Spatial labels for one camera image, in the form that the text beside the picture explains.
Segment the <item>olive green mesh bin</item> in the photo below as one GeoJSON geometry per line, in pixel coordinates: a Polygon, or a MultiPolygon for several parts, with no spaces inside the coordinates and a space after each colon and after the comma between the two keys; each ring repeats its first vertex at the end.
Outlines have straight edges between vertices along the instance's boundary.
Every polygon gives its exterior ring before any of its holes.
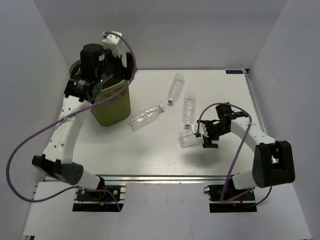
{"type": "Polygon", "coordinates": [[[77,60],[69,68],[69,80],[64,90],[64,118],[71,118],[76,111],[91,106],[89,110],[101,126],[111,126],[124,119],[131,113],[130,92],[115,100],[104,98],[103,89],[130,80],[111,78],[109,80],[88,81],[80,76],[81,61],[77,60]]]}

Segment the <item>clear crushed bottle front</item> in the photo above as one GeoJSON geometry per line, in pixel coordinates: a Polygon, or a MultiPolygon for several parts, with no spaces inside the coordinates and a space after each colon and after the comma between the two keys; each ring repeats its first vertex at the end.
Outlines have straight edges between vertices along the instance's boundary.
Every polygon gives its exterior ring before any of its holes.
{"type": "Polygon", "coordinates": [[[192,130],[184,131],[179,134],[178,140],[182,148],[189,148],[203,144],[201,137],[196,137],[192,130]]]}

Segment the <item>red cap clear bottle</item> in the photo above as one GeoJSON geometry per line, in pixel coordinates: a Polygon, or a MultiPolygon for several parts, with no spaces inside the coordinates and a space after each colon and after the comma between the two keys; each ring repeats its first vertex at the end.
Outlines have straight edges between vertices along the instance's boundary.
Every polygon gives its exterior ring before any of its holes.
{"type": "Polygon", "coordinates": [[[121,82],[118,85],[105,88],[101,91],[104,98],[111,98],[112,101],[125,97],[129,93],[126,82],[121,82]]]}

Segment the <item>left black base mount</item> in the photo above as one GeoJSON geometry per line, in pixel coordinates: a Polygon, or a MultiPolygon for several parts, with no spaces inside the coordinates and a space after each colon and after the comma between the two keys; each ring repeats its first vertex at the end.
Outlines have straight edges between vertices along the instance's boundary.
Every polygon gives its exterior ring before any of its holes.
{"type": "Polygon", "coordinates": [[[96,213],[117,213],[124,206],[126,186],[106,185],[105,189],[111,192],[114,198],[108,192],[90,192],[79,189],[75,193],[72,211],[73,212],[96,212],[96,213]]]}

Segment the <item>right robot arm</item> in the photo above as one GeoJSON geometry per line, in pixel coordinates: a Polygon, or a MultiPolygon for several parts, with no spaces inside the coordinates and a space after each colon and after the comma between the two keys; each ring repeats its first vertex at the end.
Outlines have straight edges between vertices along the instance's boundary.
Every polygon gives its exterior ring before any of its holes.
{"type": "Polygon", "coordinates": [[[251,115],[239,106],[229,102],[214,103],[217,119],[196,121],[193,134],[202,138],[203,148],[218,148],[220,137],[232,133],[241,139],[234,159],[228,170],[226,195],[236,200],[244,190],[267,188],[293,183],[296,179],[293,151],[286,140],[276,140],[264,133],[253,123],[251,115]],[[253,152],[252,168],[249,171],[232,174],[240,151],[247,145],[253,152]]]}

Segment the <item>aluminium front rail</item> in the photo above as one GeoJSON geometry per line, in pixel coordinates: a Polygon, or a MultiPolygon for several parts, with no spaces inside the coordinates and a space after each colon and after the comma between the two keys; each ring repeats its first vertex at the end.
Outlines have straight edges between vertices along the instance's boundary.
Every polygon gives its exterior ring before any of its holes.
{"type": "Polygon", "coordinates": [[[107,185],[114,182],[115,185],[125,183],[209,183],[218,185],[225,182],[223,175],[103,175],[101,176],[107,185]]]}

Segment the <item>clear bottle blue cap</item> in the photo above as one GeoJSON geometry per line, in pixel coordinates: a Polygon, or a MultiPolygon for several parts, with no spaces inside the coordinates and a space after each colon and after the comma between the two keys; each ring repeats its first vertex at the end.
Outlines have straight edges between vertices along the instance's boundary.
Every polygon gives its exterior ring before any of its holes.
{"type": "Polygon", "coordinates": [[[185,76],[182,73],[176,73],[167,95],[167,102],[173,105],[180,97],[185,84],[185,76]]]}
{"type": "Polygon", "coordinates": [[[186,129],[189,128],[194,121],[195,108],[196,108],[196,94],[192,91],[188,91],[184,95],[183,116],[182,116],[183,125],[186,129]]]}

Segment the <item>clear bottle blue cap middle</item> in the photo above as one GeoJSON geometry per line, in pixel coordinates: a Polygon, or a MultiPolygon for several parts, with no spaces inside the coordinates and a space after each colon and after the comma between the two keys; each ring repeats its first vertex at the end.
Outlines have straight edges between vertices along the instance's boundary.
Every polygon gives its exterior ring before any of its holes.
{"type": "Polygon", "coordinates": [[[194,121],[195,108],[196,108],[196,94],[192,91],[188,91],[184,95],[183,116],[182,116],[183,125],[186,129],[189,128],[194,121]]]}

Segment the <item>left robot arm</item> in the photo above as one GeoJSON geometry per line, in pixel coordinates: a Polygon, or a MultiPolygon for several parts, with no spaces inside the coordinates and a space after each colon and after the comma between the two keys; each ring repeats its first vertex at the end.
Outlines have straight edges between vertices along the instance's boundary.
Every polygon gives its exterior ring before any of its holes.
{"type": "Polygon", "coordinates": [[[41,155],[35,155],[32,165],[38,170],[65,182],[88,190],[99,200],[105,196],[106,187],[101,177],[73,162],[73,153],[87,111],[98,105],[96,98],[103,84],[113,78],[130,82],[136,71],[132,51],[126,53],[126,65],[121,55],[101,44],[86,44],[80,51],[80,59],[69,69],[69,80],[64,89],[62,109],[58,123],[41,155]]]}

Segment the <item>crushed clear bottle white cap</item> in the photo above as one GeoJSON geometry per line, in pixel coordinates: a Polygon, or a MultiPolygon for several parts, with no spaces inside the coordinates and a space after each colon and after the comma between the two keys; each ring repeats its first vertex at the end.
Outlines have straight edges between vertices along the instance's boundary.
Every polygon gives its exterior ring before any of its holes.
{"type": "Polygon", "coordinates": [[[138,114],[134,115],[130,121],[129,125],[132,127],[133,131],[137,131],[138,129],[154,122],[158,116],[164,112],[164,105],[152,105],[143,109],[138,114]]]}

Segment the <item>blue label sticker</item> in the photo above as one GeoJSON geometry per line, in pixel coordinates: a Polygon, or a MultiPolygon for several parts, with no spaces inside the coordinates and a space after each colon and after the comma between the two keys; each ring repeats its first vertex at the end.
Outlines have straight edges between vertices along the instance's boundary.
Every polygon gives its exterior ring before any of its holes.
{"type": "Polygon", "coordinates": [[[226,72],[226,74],[229,74],[229,75],[242,75],[243,74],[243,70],[240,70],[240,69],[226,69],[225,72],[226,72]]]}

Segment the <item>clear bottle blue cap back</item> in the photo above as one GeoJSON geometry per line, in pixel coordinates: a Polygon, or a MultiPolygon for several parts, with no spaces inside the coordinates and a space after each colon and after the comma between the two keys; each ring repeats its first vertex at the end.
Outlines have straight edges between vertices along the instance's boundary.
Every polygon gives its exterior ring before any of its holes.
{"type": "Polygon", "coordinates": [[[182,73],[176,73],[167,95],[167,102],[173,105],[180,97],[185,84],[185,76],[182,73]]]}

